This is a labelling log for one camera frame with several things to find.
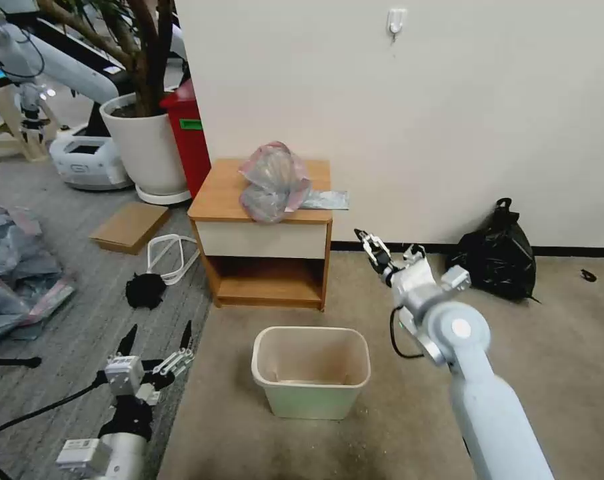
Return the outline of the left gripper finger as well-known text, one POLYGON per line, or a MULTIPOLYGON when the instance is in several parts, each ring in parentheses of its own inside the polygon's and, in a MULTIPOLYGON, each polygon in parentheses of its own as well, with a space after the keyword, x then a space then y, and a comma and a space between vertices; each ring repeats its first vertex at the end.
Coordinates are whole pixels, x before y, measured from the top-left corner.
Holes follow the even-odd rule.
POLYGON ((134 324, 128 333, 120 340, 115 354, 111 356, 111 360, 114 361, 120 357, 128 357, 131 354, 135 337, 137 334, 138 325, 134 324))
POLYGON ((153 368, 151 373, 152 386, 154 388, 166 388, 172 384, 174 380, 188 370, 194 356, 192 321, 188 321, 184 328, 178 350, 174 351, 153 368))

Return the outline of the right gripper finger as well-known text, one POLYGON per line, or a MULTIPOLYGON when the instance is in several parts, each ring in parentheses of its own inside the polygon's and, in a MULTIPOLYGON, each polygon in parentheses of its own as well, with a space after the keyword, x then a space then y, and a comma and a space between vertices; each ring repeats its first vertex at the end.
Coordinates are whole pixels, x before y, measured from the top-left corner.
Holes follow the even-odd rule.
POLYGON ((362 229, 354 229, 354 233, 361 242, 371 263, 391 262, 391 253, 386 244, 376 235, 362 229))
POLYGON ((375 269, 377 263, 375 260, 375 254, 378 251, 384 251, 380 238, 378 238, 376 235, 360 235, 359 238, 364 251, 369 257, 370 264, 375 269))

